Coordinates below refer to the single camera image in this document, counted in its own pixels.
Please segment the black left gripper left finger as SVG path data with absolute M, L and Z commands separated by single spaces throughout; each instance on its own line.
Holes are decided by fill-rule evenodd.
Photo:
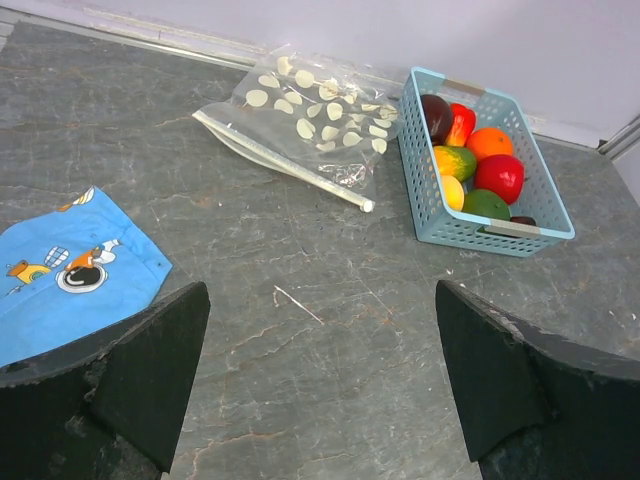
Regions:
M 207 329 L 193 282 L 91 335 L 1 369 L 4 479 L 170 471 Z

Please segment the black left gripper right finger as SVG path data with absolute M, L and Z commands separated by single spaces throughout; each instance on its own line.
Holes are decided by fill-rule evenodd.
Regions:
M 467 453 L 485 479 L 636 479 L 639 363 L 451 281 L 437 324 Z

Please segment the clear dotted zip top bag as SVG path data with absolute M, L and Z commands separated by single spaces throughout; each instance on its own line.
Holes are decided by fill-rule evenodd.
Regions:
M 374 167 L 402 127 L 386 88 L 354 67 L 278 49 L 226 101 L 193 117 L 225 146 L 362 212 L 375 208 Z

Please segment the green toy lime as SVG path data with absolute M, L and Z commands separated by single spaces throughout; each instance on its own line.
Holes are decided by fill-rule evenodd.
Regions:
M 496 193 L 486 189 L 474 189 L 465 196 L 462 211 L 477 216 L 509 221 L 508 204 Z

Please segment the red toy apple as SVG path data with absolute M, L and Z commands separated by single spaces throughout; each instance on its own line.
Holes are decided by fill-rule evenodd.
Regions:
M 478 163 L 473 185 L 475 189 L 495 193 L 511 205 L 518 200 L 524 181 L 524 164 L 512 155 L 497 154 L 488 156 Z

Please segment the green yellow toy mango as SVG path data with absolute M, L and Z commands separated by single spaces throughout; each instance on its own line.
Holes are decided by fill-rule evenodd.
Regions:
M 433 153 L 441 176 L 452 176 L 464 183 L 476 171 L 476 157 L 465 147 L 436 146 Z

